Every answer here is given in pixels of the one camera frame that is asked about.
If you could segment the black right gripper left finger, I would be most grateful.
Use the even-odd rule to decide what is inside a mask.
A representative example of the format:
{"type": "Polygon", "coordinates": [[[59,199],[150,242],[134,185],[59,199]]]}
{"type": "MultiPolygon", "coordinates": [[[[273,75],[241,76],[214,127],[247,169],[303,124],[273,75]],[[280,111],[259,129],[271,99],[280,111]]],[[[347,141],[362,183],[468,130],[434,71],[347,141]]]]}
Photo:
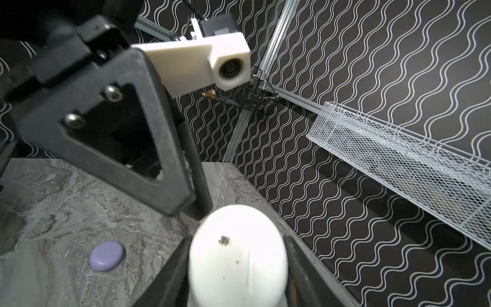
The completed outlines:
{"type": "Polygon", "coordinates": [[[187,277],[192,238],[185,237],[133,306],[187,306],[187,277]]]}

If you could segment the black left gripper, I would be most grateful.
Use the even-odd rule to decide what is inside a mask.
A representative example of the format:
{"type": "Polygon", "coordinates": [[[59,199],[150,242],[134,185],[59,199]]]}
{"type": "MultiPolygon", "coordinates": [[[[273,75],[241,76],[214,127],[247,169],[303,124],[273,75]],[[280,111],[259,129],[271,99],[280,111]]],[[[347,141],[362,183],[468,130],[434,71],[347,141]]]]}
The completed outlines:
{"type": "Polygon", "coordinates": [[[10,156],[29,143],[69,161],[130,160],[130,47],[103,17],[16,66],[1,97],[14,107],[10,156]]]}

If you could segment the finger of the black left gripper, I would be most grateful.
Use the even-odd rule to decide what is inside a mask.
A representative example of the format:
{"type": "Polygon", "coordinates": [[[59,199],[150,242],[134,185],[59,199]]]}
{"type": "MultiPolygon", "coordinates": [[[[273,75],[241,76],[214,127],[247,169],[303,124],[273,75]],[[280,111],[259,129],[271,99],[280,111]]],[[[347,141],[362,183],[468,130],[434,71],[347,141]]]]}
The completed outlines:
{"type": "Polygon", "coordinates": [[[163,86],[163,91],[168,100],[174,124],[180,144],[184,151],[187,162],[191,170],[191,179],[194,184],[196,195],[195,202],[184,210],[184,213],[194,220],[202,220],[213,209],[213,201],[208,189],[205,173],[202,168],[202,160],[198,153],[198,147],[193,130],[189,123],[181,114],[177,103],[171,98],[167,89],[163,86]]]}
{"type": "Polygon", "coordinates": [[[142,50],[50,51],[15,67],[11,102],[26,141],[161,214],[197,215],[191,128],[142,50]]]}

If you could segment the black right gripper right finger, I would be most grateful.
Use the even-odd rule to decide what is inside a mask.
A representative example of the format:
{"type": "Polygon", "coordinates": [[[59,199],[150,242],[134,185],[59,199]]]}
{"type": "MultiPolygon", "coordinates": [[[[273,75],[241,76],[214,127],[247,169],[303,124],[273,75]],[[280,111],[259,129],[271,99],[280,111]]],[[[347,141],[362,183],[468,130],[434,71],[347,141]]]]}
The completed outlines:
{"type": "Polygon", "coordinates": [[[346,306],[326,284],[296,241],[289,235],[284,235],[283,241],[288,261],[287,306],[346,306]]]}

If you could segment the white round disc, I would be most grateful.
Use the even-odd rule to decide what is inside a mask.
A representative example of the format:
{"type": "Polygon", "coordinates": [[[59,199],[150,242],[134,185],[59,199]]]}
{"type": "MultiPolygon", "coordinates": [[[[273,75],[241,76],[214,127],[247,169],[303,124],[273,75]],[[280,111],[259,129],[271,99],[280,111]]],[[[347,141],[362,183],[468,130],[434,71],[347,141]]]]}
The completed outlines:
{"type": "Polygon", "coordinates": [[[254,207],[219,208],[194,234],[188,280],[198,306],[277,306],[288,280],[283,237],[254,207]]]}

